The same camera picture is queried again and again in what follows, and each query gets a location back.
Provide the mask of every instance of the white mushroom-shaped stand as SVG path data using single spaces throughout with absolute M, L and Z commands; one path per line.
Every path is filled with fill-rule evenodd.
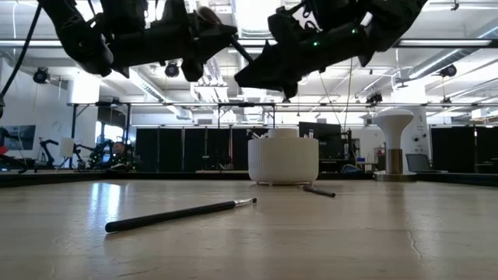
M 258 183 L 313 183 L 318 177 L 318 140 L 278 128 L 248 143 L 249 176 Z
M 404 180 L 402 179 L 402 132 L 412 119 L 413 113 L 408 110 L 391 109 L 378 113 L 372 120 L 374 124 L 382 129 L 386 138 L 385 174 L 392 176 L 383 176 L 382 180 Z

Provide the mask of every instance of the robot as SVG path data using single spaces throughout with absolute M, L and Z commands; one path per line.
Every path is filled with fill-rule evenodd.
M 303 0 L 289 10 L 280 7 L 268 18 L 277 44 L 267 42 L 253 60 L 237 43 L 236 27 L 222 24 L 206 7 L 187 13 L 184 0 L 166 0 L 163 17 L 150 28 L 147 0 L 100 0 L 103 13 L 89 22 L 74 0 L 38 0 L 66 53 L 88 73 L 106 76 L 114 70 L 129 78 L 130 66 L 157 61 L 165 66 L 180 58 L 186 80 L 197 82 L 208 59 L 232 44 L 250 62 L 235 75 L 238 85 L 278 90 L 286 100 L 311 72 L 353 57 L 366 66 L 376 51 L 386 51 L 409 29 L 426 1 Z M 293 17 L 300 10 L 316 23 L 301 26 Z

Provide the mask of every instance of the wood grain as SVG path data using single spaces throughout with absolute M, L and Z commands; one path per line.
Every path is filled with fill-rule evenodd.
M 498 275 L 498 192 L 321 181 L 336 198 L 243 181 L 0 189 L 4 279 L 483 279 Z M 252 206 L 106 235 L 115 219 Z

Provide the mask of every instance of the ceiling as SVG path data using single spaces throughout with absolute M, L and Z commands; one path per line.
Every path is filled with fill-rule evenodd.
M 80 12 L 89 19 L 92 15 L 86 1 L 77 1 Z M 96 10 L 100 9 L 98 1 Z M 460 9 L 451 11 L 453 1 L 429 1 L 412 28 L 404 35 L 404 38 L 476 38 L 482 28 L 489 23 L 496 22 L 498 26 L 498 0 L 493 1 L 459 1 Z M 295 5 L 297 2 L 282 0 L 186 0 L 189 9 L 208 5 L 219 16 L 225 24 L 237 25 L 240 37 L 266 38 L 270 34 L 266 25 L 266 17 L 276 7 Z M 36 2 L 19 0 L 0 1 L 0 38 L 4 40 L 23 39 L 29 29 Z M 154 20 L 154 4 L 149 5 L 150 21 Z M 43 14 L 37 24 L 33 39 L 56 39 L 51 21 Z M 12 49 L 4 49 L 3 54 L 13 54 Z M 384 102 L 391 101 L 391 94 L 398 91 L 394 78 L 403 76 L 411 68 L 416 67 L 430 59 L 436 59 L 444 49 L 390 49 L 384 53 L 375 54 L 371 63 L 365 68 L 359 66 L 358 61 L 343 61 L 333 65 L 321 75 L 317 72 L 311 73 L 300 83 L 299 95 L 293 98 L 293 102 L 317 103 L 330 101 L 337 103 L 359 102 L 364 103 L 367 95 L 374 91 L 381 91 Z M 214 101 L 254 100 L 260 102 L 280 102 L 282 94 L 254 91 L 238 88 L 233 80 L 233 75 L 240 70 L 244 60 L 234 50 L 225 49 L 215 57 L 214 66 L 219 69 L 220 77 L 216 77 L 216 85 L 224 92 Z M 443 95 L 455 97 L 454 102 L 471 103 L 480 100 L 493 101 L 498 97 L 498 84 L 490 82 L 496 78 L 494 73 L 498 65 L 494 61 L 498 59 L 498 50 L 479 50 L 462 57 L 454 65 L 458 73 L 454 78 L 446 78 L 443 81 L 439 76 L 428 75 L 417 80 L 426 89 L 426 98 L 430 102 L 439 102 Z M 71 61 L 61 49 L 35 49 L 27 52 L 24 62 L 25 68 L 36 68 L 48 66 L 52 75 L 60 75 L 63 79 L 71 79 L 80 71 L 76 63 Z M 197 90 L 199 83 L 190 84 L 186 82 L 183 75 L 176 78 L 167 78 L 164 68 L 159 64 L 143 65 L 136 69 L 141 77 L 149 84 L 167 97 L 168 101 L 174 102 L 199 102 L 208 101 L 209 90 Z M 102 80 L 101 96 L 116 96 L 123 101 L 143 102 L 144 92 L 136 83 L 127 80 L 114 73 Z M 478 87 L 471 93 L 470 89 Z M 300 110 L 313 110 L 313 107 L 303 107 Z M 461 108 L 453 111 L 453 115 L 465 114 L 470 108 Z

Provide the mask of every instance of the table surface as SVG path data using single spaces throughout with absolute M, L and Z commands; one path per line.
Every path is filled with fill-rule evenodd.
M 0 189 L 4 279 L 495 279 L 498 189 L 319 181 Z M 106 235 L 106 222 L 241 198 L 256 205 Z

